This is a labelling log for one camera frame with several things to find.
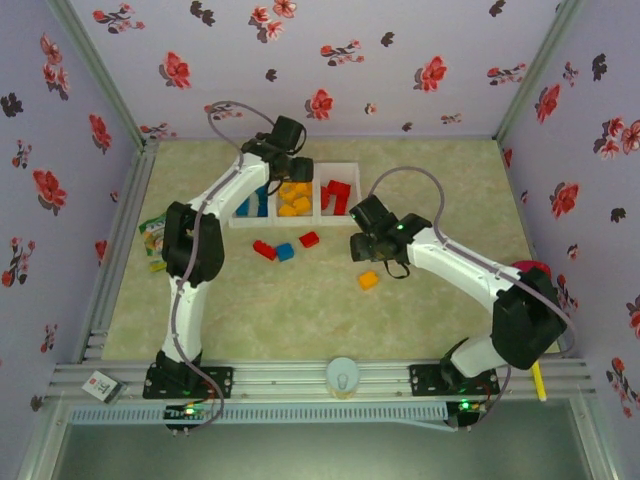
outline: small white box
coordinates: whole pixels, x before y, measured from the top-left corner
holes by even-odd
[[[355,225],[349,215],[349,210],[362,200],[360,190],[360,169],[355,162],[316,162],[313,171],[313,195],[311,197],[312,209],[305,215],[295,217],[281,217],[278,209],[283,201],[280,195],[274,193],[269,197],[267,217],[236,217],[229,219],[229,227],[303,227],[303,226],[349,226]],[[345,215],[334,215],[333,207],[335,199],[331,196],[329,206],[323,211],[321,205],[321,187],[326,187],[330,180],[336,180],[351,185],[351,194],[347,203]],[[277,183],[269,185],[269,191],[277,187]]]
[[[104,403],[113,403],[124,390],[125,384],[107,377],[96,370],[85,382],[82,389]]]

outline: blue block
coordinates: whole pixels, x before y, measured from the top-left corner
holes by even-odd
[[[282,245],[278,245],[276,247],[276,254],[278,255],[278,260],[284,262],[285,260],[289,260],[293,258],[293,247],[290,243],[283,243]]]
[[[269,214],[267,212],[267,204],[258,205],[258,217],[268,217]]]
[[[247,198],[242,205],[240,205],[236,210],[237,217],[246,217],[249,214],[249,199]]]

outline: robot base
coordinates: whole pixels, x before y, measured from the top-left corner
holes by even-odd
[[[231,397],[233,368],[200,366],[202,353],[193,361],[194,365],[209,375],[220,387],[224,398]],[[184,363],[177,363],[160,352],[156,362],[147,370],[142,398],[158,399],[198,399],[210,395],[209,387]]]

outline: red block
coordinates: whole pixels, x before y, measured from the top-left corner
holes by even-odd
[[[320,187],[320,203],[322,210],[325,210],[329,206],[330,196],[331,194],[329,193],[329,190],[327,190],[327,187]]]
[[[313,247],[316,243],[320,241],[320,237],[316,232],[309,232],[300,237],[300,243],[304,245],[304,248]]]
[[[347,198],[348,197],[336,197],[336,206],[333,209],[334,215],[347,214]]]
[[[336,195],[337,197],[349,198],[349,195],[351,195],[351,185],[349,185],[348,183],[330,180],[329,184],[327,185],[327,191],[331,195]]]
[[[253,242],[253,249],[260,255],[268,258],[271,261],[275,260],[275,258],[278,256],[275,248],[273,248],[271,245],[267,245],[260,240],[256,240],[255,242]]]

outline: robotic arm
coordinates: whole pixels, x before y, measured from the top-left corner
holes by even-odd
[[[191,257],[197,211],[203,202],[206,205],[200,220],[195,264],[188,281],[179,292],[175,329],[170,317],[162,350],[156,355],[148,379],[151,374],[154,380],[161,376],[163,385],[171,384],[188,392],[193,391],[199,383],[198,375],[185,364],[178,352],[174,337],[187,360],[198,366],[202,357],[200,329],[207,292],[224,263],[222,226],[256,189],[262,186],[266,188],[274,181],[313,180],[313,160],[293,156],[297,153],[295,148],[303,131],[300,123],[278,117],[270,134],[259,133],[242,146],[242,155],[210,189],[187,204],[174,202],[167,209],[162,258],[167,263],[171,285],[170,305],[173,307],[179,282],[187,271]]]
[[[541,270],[524,273],[451,240],[443,244],[431,222],[415,214],[398,220],[375,195],[350,213],[362,230],[351,237],[354,261],[393,260],[405,268],[410,264],[429,270],[468,293],[492,315],[490,334],[463,339],[440,361],[441,375],[453,389],[471,385],[481,373],[505,364],[531,368],[566,330],[550,308],[499,275],[519,279],[556,303],[551,281]],[[495,273],[480,264],[491,265]]]

